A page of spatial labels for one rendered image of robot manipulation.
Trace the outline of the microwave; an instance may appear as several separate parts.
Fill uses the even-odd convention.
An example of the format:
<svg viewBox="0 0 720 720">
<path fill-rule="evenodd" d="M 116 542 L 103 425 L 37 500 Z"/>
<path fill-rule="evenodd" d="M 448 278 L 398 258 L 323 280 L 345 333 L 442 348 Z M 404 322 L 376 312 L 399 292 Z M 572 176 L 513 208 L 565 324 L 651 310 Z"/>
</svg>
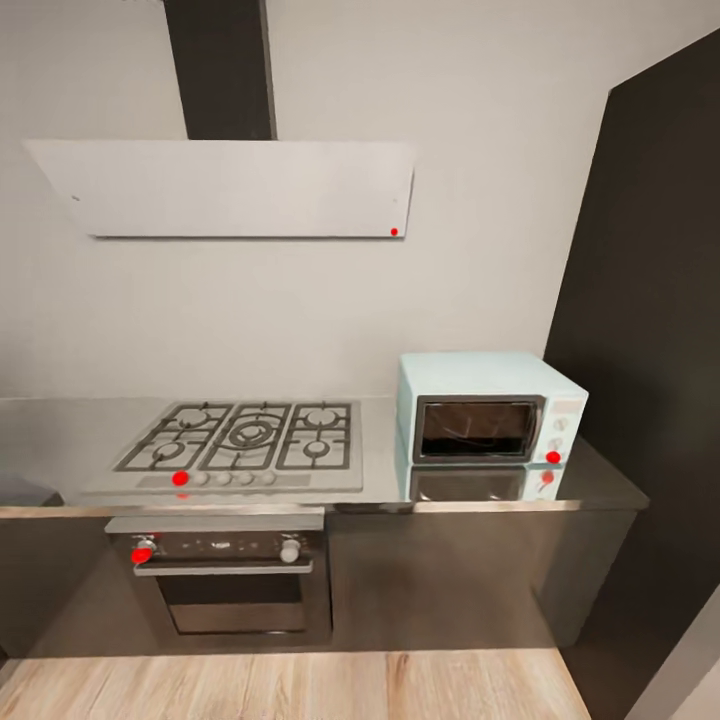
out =
<svg viewBox="0 0 720 720">
<path fill-rule="evenodd" d="M 532 353 L 401 353 L 411 464 L 566 462 L 588 392 Z"/>
</svg>

